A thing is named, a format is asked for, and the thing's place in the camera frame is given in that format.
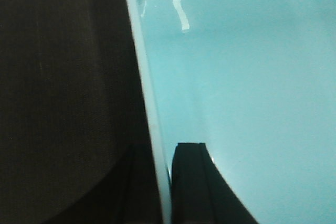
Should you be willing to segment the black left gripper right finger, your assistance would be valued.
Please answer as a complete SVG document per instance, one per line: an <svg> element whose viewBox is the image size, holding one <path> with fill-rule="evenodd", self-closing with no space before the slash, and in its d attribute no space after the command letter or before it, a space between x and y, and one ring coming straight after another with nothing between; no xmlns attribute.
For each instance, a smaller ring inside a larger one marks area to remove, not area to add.
<svg viewBox="0 0 336 224"><path fill-rule="evenodd" d="M256 223L204 143L180 143L172 163L172 223Z"/></svg>

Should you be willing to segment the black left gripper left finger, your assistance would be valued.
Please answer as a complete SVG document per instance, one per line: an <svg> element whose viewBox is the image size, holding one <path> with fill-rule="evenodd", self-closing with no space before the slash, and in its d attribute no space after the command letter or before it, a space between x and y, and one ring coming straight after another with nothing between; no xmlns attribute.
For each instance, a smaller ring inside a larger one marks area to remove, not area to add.
<svg viewBox="0 0 336 224"><path fill-rule="evenodd" d="M150 145L129 147L111 171L47 223L162 223Z"/></svg>

